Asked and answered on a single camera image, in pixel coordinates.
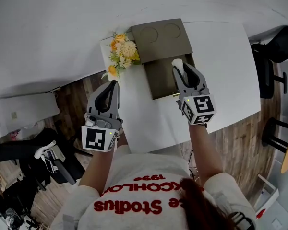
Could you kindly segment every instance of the orange flower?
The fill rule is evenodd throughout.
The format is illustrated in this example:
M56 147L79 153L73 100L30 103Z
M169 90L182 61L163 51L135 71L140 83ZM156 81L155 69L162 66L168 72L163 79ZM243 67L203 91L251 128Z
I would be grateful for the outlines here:
M117 48L116 48L116 43L118 43L118 41L116 41L116 40L113 40L112 41L112 43L111 43L111 48L112 48L112 50L116 50Z
M115 40L118 41L118 42L124 42L125 41L125 34L122 33L122 34L117 34L116 37L115 37Z
M115 66L111 65L108 68L109 73L111 73L113 76L117 76L116 68Z

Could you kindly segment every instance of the flower bouquet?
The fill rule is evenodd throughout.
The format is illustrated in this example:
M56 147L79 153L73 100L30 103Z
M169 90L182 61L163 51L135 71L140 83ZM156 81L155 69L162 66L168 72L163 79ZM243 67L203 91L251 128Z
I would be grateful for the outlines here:
M111 47L109 58L113 62L113 65L108 67L108 70L102 75L101 79L109 73L119 77L120 73L132 64L141 64L136 44L128 39L126 33L117 34L114 32L113 41L109 47Z

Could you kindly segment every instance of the wooden floor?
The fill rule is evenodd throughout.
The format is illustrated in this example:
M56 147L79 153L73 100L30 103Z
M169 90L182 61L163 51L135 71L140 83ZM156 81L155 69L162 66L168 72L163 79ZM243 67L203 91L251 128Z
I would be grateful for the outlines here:
M90 94L107 81L101 80L102 73L92 75L76 81L57 91L57 103L60 114L53 119L46 120L47 126L60 127L67 139L74 136L84 124L87 99ZM261 135L268 118L280 117L280 88L275 82L273 99L261 99L261 111L238 123L210 134L215 146L222 156L225 171L236 180L242 192L252 205L256 202L263 184L257 180L257 174L263 177L268 175L273 160L274 148L261 145ZM76 139L75 147L81 147L81 137ZM191 152L191 143L185 142L177 145L186 160ZM86 168L90 158L76 155L81 164ZM8 182L19 173L19 168L10 161L0 162L0 174ZM34 200L32 216L37 221L50 225L69 193L76 185L52 183L47 186L47 191L39 192Z

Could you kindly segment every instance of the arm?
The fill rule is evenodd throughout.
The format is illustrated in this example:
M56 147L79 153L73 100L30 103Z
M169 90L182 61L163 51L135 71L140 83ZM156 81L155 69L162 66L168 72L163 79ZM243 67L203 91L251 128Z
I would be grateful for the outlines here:
M114 147L109 152L96 151L79 185L86 185L96 189L101 195L109 175Z
M189 125L189 132L201 185L204 185L210 177L224 172L222 160L205 126Z

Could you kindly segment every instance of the cardboard box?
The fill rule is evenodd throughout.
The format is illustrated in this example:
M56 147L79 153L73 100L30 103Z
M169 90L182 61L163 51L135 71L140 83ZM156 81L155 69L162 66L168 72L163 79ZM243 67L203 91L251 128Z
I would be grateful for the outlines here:
M157 21L131 27L152 99L177 93L172 61L180 58L194 66L192 48L181 19Z

